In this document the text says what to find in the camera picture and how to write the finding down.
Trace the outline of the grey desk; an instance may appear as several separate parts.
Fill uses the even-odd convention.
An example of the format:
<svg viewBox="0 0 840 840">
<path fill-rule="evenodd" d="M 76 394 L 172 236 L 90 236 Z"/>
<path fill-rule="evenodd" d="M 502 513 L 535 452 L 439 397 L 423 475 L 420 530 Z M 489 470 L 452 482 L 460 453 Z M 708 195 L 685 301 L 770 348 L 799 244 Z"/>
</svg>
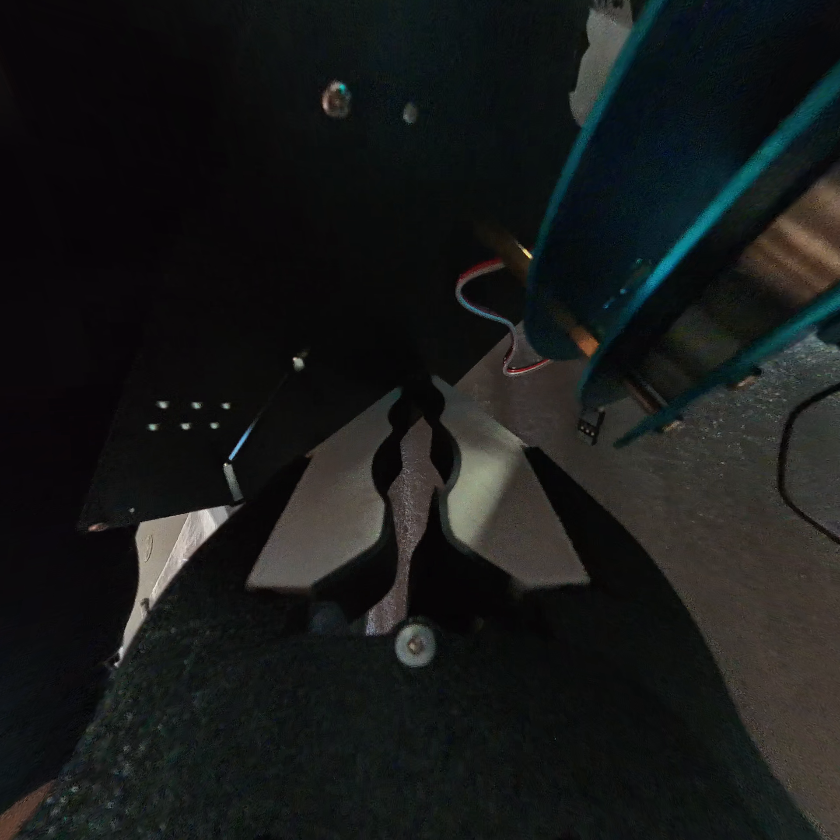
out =
<svg viewBox="0 0 840 840">
<path fill-rule="evenodd" d="M 618 450 L 640 412 L 607 411 L 590 447 L 571 430 L 580 362 L 508 380 L 499 343 L 455 387 L 543 449 L 643 545 L 705 637 L 772 775 L 838 838 L 838 547 L 777 497 L 784 418 L 838 381 L 838 350 L 805 339 L 757 384 L 717 392 L 675 432 Z"/>
</svg>

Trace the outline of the black acrylic base plate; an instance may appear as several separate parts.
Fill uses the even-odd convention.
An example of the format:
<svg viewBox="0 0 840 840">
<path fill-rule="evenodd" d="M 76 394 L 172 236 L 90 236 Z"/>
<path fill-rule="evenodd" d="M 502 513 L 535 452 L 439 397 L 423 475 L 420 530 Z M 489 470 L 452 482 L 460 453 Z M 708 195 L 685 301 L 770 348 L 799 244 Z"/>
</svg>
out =
<svg viewBox="0 0 840 840">
<path fill-rule="evenodd" d="M 259 494 L 298 457 L 283 403 L 306 381 L 307 355 L 258 345 L 142 351 L 77 529 L 122 529 Z"/>
</svg>

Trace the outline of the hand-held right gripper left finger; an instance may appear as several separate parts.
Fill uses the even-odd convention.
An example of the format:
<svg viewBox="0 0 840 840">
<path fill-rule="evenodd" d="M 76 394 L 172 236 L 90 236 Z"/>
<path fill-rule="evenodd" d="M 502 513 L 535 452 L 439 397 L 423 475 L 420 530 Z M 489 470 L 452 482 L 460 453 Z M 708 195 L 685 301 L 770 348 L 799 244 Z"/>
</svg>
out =
<svg viewBox="0 0 840 840">
<path fill-rule="evenodd" d="M 246 589 L 334 604 L 349 623 L 392 588 L 398 548 L 389 490 L 413 409 L 395 388 L 318 446 Z"/>
</svg>

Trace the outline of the blue acrylic toy robot arm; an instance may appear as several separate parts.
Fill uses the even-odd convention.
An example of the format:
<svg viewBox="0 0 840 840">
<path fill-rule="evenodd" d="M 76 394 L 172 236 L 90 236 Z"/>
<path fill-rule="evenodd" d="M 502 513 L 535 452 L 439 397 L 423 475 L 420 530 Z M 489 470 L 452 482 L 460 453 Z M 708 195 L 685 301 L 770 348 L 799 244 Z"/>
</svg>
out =
<svg viewBox="0 0 840 840">
<path fill-rule="evenodd" d="M 647 2 L 529 253 L 461 275 L 504 325 L 507 376 L 586 362 L 583 407 L 626 396 L 677 427 L 809 333 L 838 345 L 838 2 Z"/>
</svg>

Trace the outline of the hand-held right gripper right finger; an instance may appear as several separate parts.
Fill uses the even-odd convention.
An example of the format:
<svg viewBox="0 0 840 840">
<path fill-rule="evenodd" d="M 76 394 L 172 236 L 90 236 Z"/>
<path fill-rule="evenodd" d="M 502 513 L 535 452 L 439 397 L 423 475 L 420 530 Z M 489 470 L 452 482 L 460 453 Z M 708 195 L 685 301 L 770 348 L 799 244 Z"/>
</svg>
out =
<svg viewBox="0 0 840 840">
<path fill-rule="evenodd" d="M 413 386 L 440 479 L 410 561 L 411 617 L 532 623 L 542 593 L 586 587 L 583 561 L 526 444 L 438 377 Z"/>
</svg>

